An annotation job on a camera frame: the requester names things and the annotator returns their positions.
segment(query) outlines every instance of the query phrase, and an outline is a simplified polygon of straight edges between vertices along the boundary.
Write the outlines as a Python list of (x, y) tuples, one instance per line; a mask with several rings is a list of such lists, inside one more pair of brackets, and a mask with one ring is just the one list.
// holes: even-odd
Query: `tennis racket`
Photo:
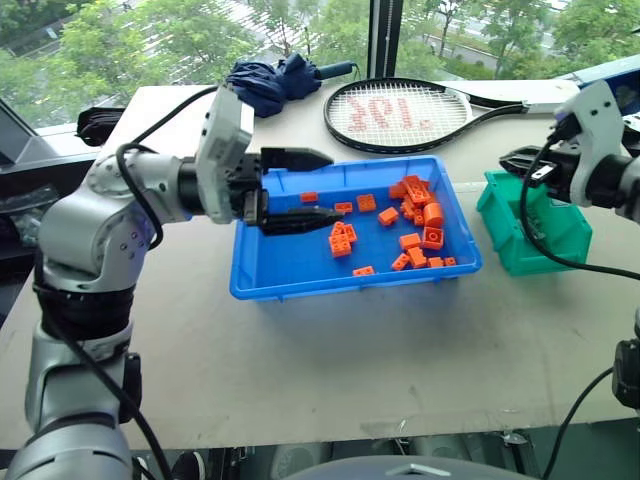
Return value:
[[(490, 109), (473, 117), (471, 105)], [(325, 103), (329, 132), (350, 147), (411, 153), (450, 142), (491, 118), (552, 113), (559, 104), (492, 100), (406, 78), (377, 78), (338, 89)]]

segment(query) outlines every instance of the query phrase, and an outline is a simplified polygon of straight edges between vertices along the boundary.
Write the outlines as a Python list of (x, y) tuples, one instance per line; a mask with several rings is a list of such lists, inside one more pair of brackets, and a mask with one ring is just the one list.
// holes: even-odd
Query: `blue plastic tray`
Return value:
[[(398, 237), (421, 231), (402, 216), (383, 228), (378, 213), (399, 200), (389, 198), (389, 186), (406, 175), (430, 182), (445, 214), (445, 245), (426, 256), (455, 257), (457, 265), (396, 272), (392, 262), (402, 253)], [(266, 237), (257, 227), (238, 222), (231, 266), (231, 294), (239, 299), (284, 299), (292, 296), (341, 292), (363, 287), (382, 287), (438, 281), (473, 273), (482, 267), (462, 210), (442, 162), (433, 156), (340, 163), (309, 173), (274, 170), (263, 179), (269, 191), (270, 211), (282, 212), (300, 206), (300, 193), (318, 192), (317, 204), (333, 207), (353, 202), (354, 212), (345, 223), (353, 224), (358, 241), (353, 253), (334, 259), (329, 250), (331, 227), (300, 235)], [(373, 193), (375, 212), (359, 213), (356, 196)], [(355, 268), (373, 266), (376, 273), (354, 277)]]

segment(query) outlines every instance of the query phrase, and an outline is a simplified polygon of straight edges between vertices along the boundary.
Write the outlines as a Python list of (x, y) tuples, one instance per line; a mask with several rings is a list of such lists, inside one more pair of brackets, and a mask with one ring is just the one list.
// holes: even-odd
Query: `white table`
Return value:
[[(526, 91), (562, 100), (575, 89), (560, 81), (491, 85), (505, 98)], [(198, 89), (140, 89), (103, 154)], [(338, 160), (369, 156), (327, 133), (321, 109), (329, 93), (321, 90), (258, 120), (250, 150), (311, 146)], [(145, 143), (193, 154), (210, 100), (196, 102)], [(142, 409), (162, 445), (346, 440), (561, 422), (578, 393), (612, 364), (616, 343), (631, 337), (638, 290), (629, 280), (587, 272), (511, 278), (492, 252), (475, 211), (482, 173), (497, 168), (497, 158), (511, 149), (540, 145), (550, 124), (550, 117), (496, 120), (435, 151), (456, 183), (485, 259), (480, 272), (459, 280), (243, 302), (228, 292), (234, 226), (205, 218), (167, 226), (138, 284), (132, 342), (143, 359)], [(604, 210), (585, 213), (595, 231), (590, 260), (640, 270), (637, 226)], [(0, 448), (15, 448), (28, 436), (22, 405), (38, 317), (27, 285), (0, 331)], [(576, 420), (631, 414), (605, 383)], [(146, 448), (134, 425), (125, 431), (134, 448)]]

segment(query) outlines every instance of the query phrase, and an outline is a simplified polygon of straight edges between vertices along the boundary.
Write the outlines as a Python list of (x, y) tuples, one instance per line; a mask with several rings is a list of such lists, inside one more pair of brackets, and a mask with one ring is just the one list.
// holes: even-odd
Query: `racket strings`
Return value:
[(331, 125), (355, 141), (417, 145), (465, 125), (470, 109), (460, 97), (409, 82), (360, 85), (337, 95), (328, 108)]

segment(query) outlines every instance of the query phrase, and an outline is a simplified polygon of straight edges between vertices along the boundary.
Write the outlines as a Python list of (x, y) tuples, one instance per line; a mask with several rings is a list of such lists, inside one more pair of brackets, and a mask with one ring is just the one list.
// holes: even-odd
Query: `umbrella handle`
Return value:
[(346, 75), (347, 73), (351, 73), (354, 65), (354, 62), (346, 61), (334, 63), (333, 65), (325, 65), (324, 67), (318, 67), (314, 77), (319, 80), (326, 80), (327, 78)]

